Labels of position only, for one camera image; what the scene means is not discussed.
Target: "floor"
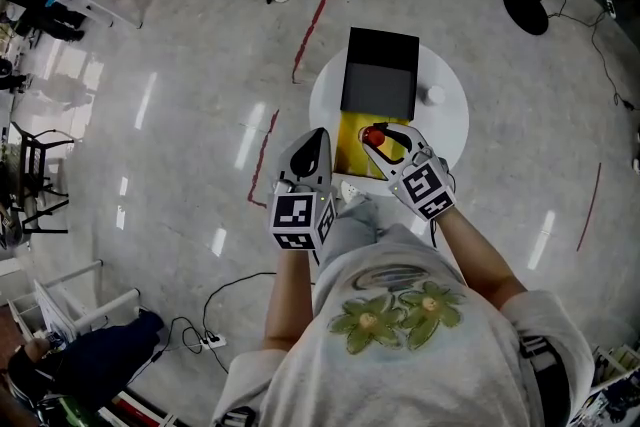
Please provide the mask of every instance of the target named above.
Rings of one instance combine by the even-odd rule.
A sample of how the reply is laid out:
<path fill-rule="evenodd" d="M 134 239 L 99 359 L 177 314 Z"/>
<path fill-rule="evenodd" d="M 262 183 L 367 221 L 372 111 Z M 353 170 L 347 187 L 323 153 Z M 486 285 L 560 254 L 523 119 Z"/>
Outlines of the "floor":
<path fill-rule="evenodd" d="M 105 265 L 92 300 L 137 287 L 166 321 L 184 315 L 200 328 L 213 290 L 275 268 L 265 210 L 247 201 L 273 120 L 258 203 L 280 151 L 308 129 L 316 76 L 347 45 L 351 26 L 368 27 L 419 36 L 457 74 L 470 114 L 453 169 L 459 205 L 524 284 L 557 293 L 593 343 L 636 337 L 640 181 L 630 160 L 639 120 L 614 105 L 591 30 L 554 18 L 544 36 L 532 37 L 502 0 L 328 0 L 292 83 L 320 0 L 140 2 L 142 29 L 88 21 L 82 42 L 43 38 L 26 61 L 37 77 L 14 119 L 79 139 L 52 161 L 71 204 L 43 221 L 67 225 L 70 234 L 35 236 L 32 251 L 20 251 L 33 275 L 44 279 L 99 258 Z M 548 12 L 561 4 L 545 0 Z M 568 0 L 564 8 L 584 20 L 599 12 L 593 0 Z M 629 90 L 640 73 L 637 50 L 610 19 L 596 41 L 620 93 L 639 103 L 639 92 Z M 577 252 L 599 163 L 598 195 Z M 387 222 L 413 225 L 403 207 L 381 204 Z M 87 290 L 96 283 L 85 283 Z M 212 301 L 207 325 L 229 341 L 218 350 L 226 365 L 258 346 L 271 285 L 259 277 Z M 172 347 L 182 327 L 176 330 Z M 212 355 L 181 349 L 132 388 L 196 427 L 208 424 L 224 379 Z"/>

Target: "small white cup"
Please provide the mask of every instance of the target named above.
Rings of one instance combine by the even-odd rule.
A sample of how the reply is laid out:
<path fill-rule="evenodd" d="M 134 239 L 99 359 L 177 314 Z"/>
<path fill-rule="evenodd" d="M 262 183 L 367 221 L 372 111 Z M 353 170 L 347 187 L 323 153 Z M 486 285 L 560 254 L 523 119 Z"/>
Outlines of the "small white cup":
<path fill-rule="evenodd" d="M 431 105 L 442 105 L 446 96 L 444 88 L 441 86 L 431 86 L 427 90 L 427 101 Z"/>

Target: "red object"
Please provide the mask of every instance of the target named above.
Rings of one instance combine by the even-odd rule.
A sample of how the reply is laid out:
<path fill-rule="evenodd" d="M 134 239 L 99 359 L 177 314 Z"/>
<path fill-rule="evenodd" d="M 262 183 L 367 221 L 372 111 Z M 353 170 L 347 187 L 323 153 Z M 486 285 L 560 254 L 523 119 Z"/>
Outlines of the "red object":
<path fill-rule="evenodd" d="M 156 420 L 139 411 L 133 404 L 130 404 L 125 399 L 120 398 L 120 400 L 114 403 L 114 406 L 119 413 L 116 415 L 118 418 L 122 420 L 131 419 L 135 422 L 132 422 L 134 425 L 145 425 L 147 427 L 157 427 L 160 425 Z"/>
<path fill-rule="evenodd" d="M 384 134 L 376 127 L 367 127 L 364 129 L 362 139 L 376 148 L 384 144 Z"/>
<path fill-rule="evenodd" d="M 582 230 L 582 235 L 580 235 L 580 242 L 578 242 L 576 253 L 580 251 L 580 246 L 582 245 L 584 234 L 587 233 L 587 226 L 589 226 L 589 219 L 591 219 L 591 211 L 593 210 L 593 204 L 596 201 L 596 193 L 598 192 L 598 183 L 600 182 L 600 169 L 602 169 L 602 162 L 598 163 L 598 174 L 596 176 L 596 186 L 593 188 L 593 196 L 591 197 L 591 205 L 589 206 L 589 213 L 587 214 L 587 220 L 584 223 L 584 230 Z"/>
<path fill-rule="evenodd" d="M 322 14 L 322 10 L 324 9 L 324 5 L 326 2 L 327 0 L 320 0 L 320 4 L 318 4 L 318 8 L 316 9 L 315 14 L 313 15 L 313 20 L 311 20 L 311 25 L 309 25 L 309 28 L 307 29 L 307 32 L 304 35 L 304 38 L 302 39 L 302 44 L 298 49 L 298 53 L 296 54 L 296 58 L 293 62 L 293 71 L 291 72 L 291 82 L 293 82 L 294 84 L 297 84 L 295 75 L 296 75 L 296 70 L 298 69 L 298 65 L 300 64 L 300 60 L 302 59 L 302 54 L 304 54 L 304 49 L 307 47 L 307 42 L 311 37 L 311 33 L 313 32 L 313 29 L 316 28 L 316 23 L 318 22 L 318 19 Z"/>
<path fill-rule="evenodd" d="M 258 177 L 260 176 L 260 169 L 262 169 L 262 161 L 264 160 L 264 150 L 267 147 L 267 143 L 269 142 L 269 134 L 273 132 L 273 127 L 276 125 L 276 120 L 278 119 L 278 114 L 280 113 L 280 109 L 278 109 L 273 116 L 271 116 L 271 124 L 269 125 L 269 131 L 264 136 L 262 140 L 262 146 L 260 146 L 260 157 L 258 158 L 258 165 L 256 166 L 256 170 L 253 173 L 253 178 L 251 179 L 251 189 L 249 189 L 249 194 L 247 195 L 247 201 L 249 203 L 253 203 L 254 205 L 258 205 L 262 208 L 267 208 L 266 203 L 262 203 L 260 201 L 256 201 L 253 199 L 253 192 L 256 190 L 256 186 L 258 185 Z"/>

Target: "black and white marker cube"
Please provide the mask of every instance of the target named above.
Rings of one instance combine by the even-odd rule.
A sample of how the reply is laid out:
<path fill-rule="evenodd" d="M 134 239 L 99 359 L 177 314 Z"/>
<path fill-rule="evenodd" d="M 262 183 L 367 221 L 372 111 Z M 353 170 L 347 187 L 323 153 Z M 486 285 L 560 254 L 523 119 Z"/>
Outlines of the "black and white marker cube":
<path fill-rule="evenodd" d="M 332 194 L 287 192 L 274 198 L 269 233 L 282 249 L 319 250 L 336 218 Z"/>
<path fill-rule="evenodd" d="M 449 180 L 439 164 L 429 159 L 420 166 L 411 166 L 392 191 L 425 221 L 430 221 L 456 203 Z"/>

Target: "black box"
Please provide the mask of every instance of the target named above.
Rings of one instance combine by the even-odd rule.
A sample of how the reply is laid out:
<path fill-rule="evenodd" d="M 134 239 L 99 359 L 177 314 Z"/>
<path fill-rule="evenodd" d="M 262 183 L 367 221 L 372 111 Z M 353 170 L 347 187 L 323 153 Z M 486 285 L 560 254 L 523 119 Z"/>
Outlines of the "black box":
<path fill-rule="evenodd" d="M 420 39 L 351 28 L 340 110 L 412 120 Z"/>

